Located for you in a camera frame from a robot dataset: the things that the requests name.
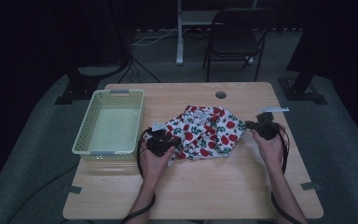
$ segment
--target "handheld controller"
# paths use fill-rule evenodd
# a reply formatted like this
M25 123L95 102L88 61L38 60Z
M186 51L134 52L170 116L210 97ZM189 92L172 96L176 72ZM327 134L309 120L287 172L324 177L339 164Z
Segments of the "handheld controller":
M181 139L174 139L170 134L166 134L164 130L158 130L149 132L152 135L151 138L147 139L147 149L152 151L156 156L162 157L170 147L179 147Z
M272 122L274 117L271 112L265 112L256 116L257 122L245 121L245 127L248 129L254 129L258 134L266 140L274 138L280 131L280 125Z

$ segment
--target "forearm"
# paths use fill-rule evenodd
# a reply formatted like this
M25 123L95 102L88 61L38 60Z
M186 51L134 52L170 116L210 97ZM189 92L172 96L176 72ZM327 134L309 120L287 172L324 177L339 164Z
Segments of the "forearm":
M298 202L290 189L281 167L267 167L269 182L275 200L280 208L301 223L307 223L305 216L298 205ZM278 223L291 223L279 214Z
M129 214L132 214L134 212L137 212L141 209L146 208L153 199L153 195L154 195L154 191L155 188L152 186L147 186L145 183L142 184L138 196L135 200L135 203L133 204ZM144 223L148 223L149 221L149 215L150 215L150 210L146 211L145 213L134 217L132 219L130 219L129 221L127 221L127 224L144 224Z

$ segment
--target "black chair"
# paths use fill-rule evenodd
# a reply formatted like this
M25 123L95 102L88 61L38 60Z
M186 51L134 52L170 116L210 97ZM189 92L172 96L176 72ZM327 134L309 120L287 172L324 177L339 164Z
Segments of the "black chair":
M255 70L257 81L266 34L274 28L277 13L272 8L225 8L213 17L208 48L205 53L203 68L208 62L206 81L209 81L211 61L245 61L258 56ZM212 55L222 57L222 60L212 60Z

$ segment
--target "cloth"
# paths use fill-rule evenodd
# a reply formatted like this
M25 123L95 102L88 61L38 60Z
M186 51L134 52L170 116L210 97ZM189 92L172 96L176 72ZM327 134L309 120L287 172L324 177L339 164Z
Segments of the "cloth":
M221 106L189 105L183 114L166 122L164 127L166 134L182 140L172 161L228 157L246 130L245 122Z

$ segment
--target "plastic basket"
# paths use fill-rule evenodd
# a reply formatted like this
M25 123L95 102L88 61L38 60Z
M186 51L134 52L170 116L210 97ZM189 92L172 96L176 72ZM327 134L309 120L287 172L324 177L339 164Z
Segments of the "plastic basket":
M95 91L72 152L85 160L133 160L141 133L144 91Z

